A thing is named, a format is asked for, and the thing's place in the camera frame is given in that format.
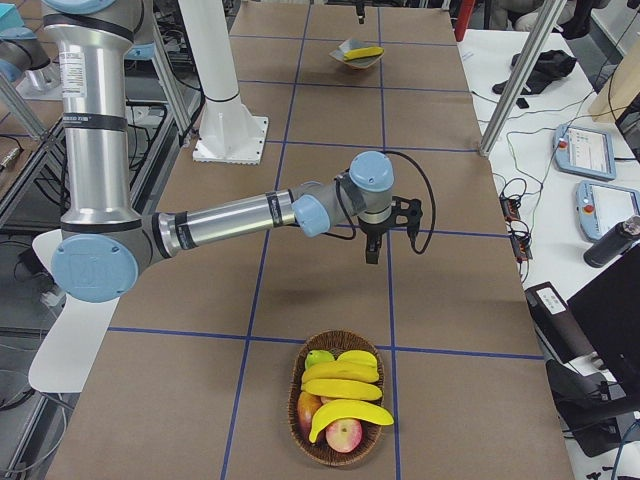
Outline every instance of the label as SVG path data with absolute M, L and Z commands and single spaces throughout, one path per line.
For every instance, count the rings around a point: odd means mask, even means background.
M 85 98 L 87 96 L 84 53 L 60 53 L 60 80 L 63 98 Z
M 551 312 L 551 315 L 556 315 L 566 310 L 558 296 L 549 287 L 538 290 L 538 297 L 540 297 L 544 306 L 547 307 L 547 310 Z

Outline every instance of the white mounting base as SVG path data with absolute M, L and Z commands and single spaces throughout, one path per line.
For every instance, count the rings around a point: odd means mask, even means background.
M 252 116 L 240 97 L 224 103 L 207 100 L 193 159 L 257 165 L 268 127 L 269 119 Z
M 59 78 L 60 67 L 54 63 L 51 63 L 49 66 Z M 60 102 L 62 101 L 62 85 L 59 81 L 57 83 L 58 84 L 55 87 L 43 92 L 42 90 L 36 89 L 28 77 L 24 77 L 20 80 L 20 83 L 16 85 L 16 90 L 25 100 L 48 100 L 51 102 Z

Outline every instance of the blue joint cap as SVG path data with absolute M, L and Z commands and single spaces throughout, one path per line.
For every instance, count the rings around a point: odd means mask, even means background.
M 0 40 L 35 40 L 36 34 L 27 27 L 12 27 L 0 32 Z
M 292 207 L 296 221 L 307 237 L 315 237 L 331 228 L 329 214 L 316 197 L 303 195 Z
M 90 15 L 110 7 L 116 0 L 42 0 L 62 13 Z
M 391 160 L 380 152 L 362 152 L 351 162 L 349 177 L 367 192 L 384 192 L 393 186 Z
M 156 46 L 153 43 L 144 45 L 134 45 L 131 50 L 124 56 L 125 60 L 151 60 L 156 52 Z
M 4 75 L 4 77 L 9 80 L 9 82 L 15 82 L 20 75 L 22 75 L 22 71 L 16 67 L 13 63 L 9 63 L 6 60 L 0 58 L 0 73 Z
M 138 279 L 138 263 L 120 242 L 104 235 L 65 239 L 51 260 L 56 283 L 78 300 L 100 303 L 128 292 Z

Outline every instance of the red apple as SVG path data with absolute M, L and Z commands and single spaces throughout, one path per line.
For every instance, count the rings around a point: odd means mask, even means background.
M 322 406 L 320 397 L 307 392 L 301 392 L 298 397 L 298 425 L 300 426 L 300 435 L 305 440 L 309 440 L 311 432 L 311 419 L 313 414 Z
M 325 429 L 327 443 L 336 452 L 349 453 L 362 441 L 362 425 L 355 418 L 341 418 Z

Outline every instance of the green apple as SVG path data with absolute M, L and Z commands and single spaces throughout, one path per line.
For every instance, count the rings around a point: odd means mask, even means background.
M 311 350 L 304 360 L 305 370 L 316 363 L 333 362 L 333 354 L 327 350 Z

